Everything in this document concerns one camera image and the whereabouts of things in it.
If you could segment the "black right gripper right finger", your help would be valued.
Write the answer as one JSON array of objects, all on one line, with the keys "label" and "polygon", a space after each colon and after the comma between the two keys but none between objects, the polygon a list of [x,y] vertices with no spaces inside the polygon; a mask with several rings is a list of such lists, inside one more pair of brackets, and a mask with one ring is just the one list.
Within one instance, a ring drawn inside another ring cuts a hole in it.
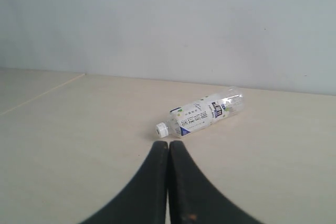
[{"label": "black right gripper right finger", "polygon": [[185,145],[169,145],[168,181],[171,223],[260,223],[225,197],[202,173]]}]

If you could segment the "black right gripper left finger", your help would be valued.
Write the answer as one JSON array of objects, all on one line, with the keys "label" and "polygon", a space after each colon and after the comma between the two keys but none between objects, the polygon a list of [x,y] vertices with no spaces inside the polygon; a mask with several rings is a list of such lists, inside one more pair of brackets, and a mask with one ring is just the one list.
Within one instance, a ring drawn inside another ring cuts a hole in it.
[{"label": "black right gripper left finger", "polygon": [[128,184],[83,223],[165,223],[168,143],[153,143]]}]

